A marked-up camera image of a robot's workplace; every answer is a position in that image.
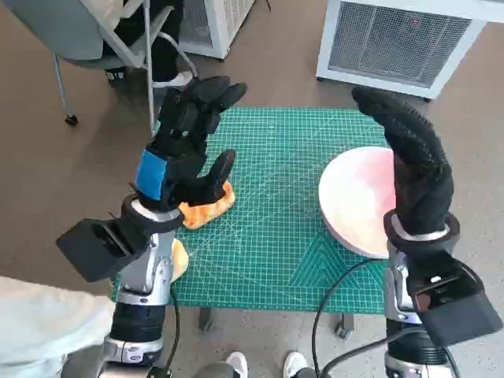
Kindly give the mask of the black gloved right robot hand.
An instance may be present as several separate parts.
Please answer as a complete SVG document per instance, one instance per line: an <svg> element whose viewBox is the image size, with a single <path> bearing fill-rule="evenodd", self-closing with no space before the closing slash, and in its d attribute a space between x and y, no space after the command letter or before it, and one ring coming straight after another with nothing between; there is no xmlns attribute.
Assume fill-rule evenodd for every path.
<svg viewBox="0 0 504 378"><path fill-rule="evenodd" d="M351 91L361 113L384 128L394 153L395 212L410 235L441 232L454 194L452 169L432 123L408 102L368 87Z"/></svg>

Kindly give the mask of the black left robot hand blue tape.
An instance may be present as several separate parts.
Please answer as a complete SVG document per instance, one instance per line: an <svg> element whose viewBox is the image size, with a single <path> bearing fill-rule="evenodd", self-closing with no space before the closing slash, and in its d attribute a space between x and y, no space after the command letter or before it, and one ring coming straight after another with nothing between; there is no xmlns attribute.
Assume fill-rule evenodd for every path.
<svg viewBox="0 0 504 378"><path fill-rule="evenodd" d="M245 83L228 76L197 79L184 89L166 93L158 115L158 129L143 151L135 176L135 190L147 209L165 212L185 202L208 205L225 196L224 183L235 160L227 149L206 175L207 137L217 130L221 114L246 93Z"/></svg>

